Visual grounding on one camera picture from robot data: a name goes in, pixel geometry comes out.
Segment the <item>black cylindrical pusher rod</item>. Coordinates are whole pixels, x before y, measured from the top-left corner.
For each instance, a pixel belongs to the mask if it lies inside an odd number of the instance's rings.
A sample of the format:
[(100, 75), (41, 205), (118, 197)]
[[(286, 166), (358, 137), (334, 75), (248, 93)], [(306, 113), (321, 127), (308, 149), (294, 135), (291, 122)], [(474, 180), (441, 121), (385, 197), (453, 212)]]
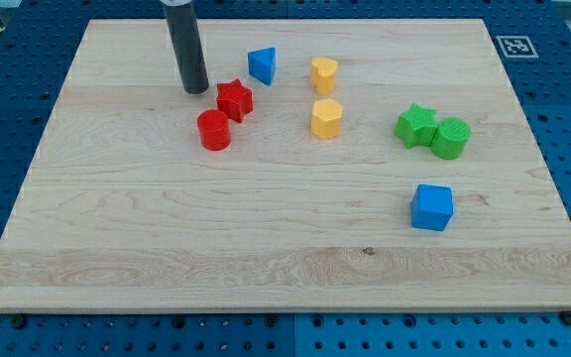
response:
[(163, 8), (183, 89), (200, 94), (209, 81), (193, 3), (164, 2)]

